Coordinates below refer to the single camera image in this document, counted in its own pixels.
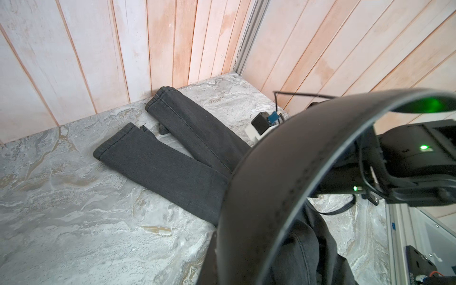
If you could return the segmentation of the black leather belt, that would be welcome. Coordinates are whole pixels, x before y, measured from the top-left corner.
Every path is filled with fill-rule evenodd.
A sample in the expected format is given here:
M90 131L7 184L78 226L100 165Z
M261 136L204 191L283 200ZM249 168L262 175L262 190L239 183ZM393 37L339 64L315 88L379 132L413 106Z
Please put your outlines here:
M455 108L452 91L387 90L336 97L279 125L237 166L198 284L266 285L297 215L352 142L388 112Z

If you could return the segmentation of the dark grey trousers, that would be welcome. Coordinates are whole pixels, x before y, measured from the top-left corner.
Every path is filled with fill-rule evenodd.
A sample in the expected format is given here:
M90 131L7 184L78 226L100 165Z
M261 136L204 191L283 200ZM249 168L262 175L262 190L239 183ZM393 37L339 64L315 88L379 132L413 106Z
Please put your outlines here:
M146 104L161 134L171 133L186 153L129 123L95 149L111 169L189 213L217 225L223 196L249 145L211 113L173 87ZM321 214L306 203L265 279L267 285L353 285L348 260Z

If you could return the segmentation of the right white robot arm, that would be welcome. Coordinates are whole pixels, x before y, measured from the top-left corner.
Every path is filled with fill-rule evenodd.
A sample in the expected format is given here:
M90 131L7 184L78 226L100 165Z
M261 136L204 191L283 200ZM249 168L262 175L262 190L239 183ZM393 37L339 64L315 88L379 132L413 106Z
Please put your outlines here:
M378 205L446 206L456 202L456 123L415 123L364 131L317 186L313 198L352 195Z

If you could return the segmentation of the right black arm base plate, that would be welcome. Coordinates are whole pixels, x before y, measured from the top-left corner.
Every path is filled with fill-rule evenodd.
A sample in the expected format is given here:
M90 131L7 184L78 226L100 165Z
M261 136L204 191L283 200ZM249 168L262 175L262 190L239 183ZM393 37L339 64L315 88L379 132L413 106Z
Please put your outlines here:
M436 265L411 245L406 246L408 280L411 285L455 285L455 275L443 275Z

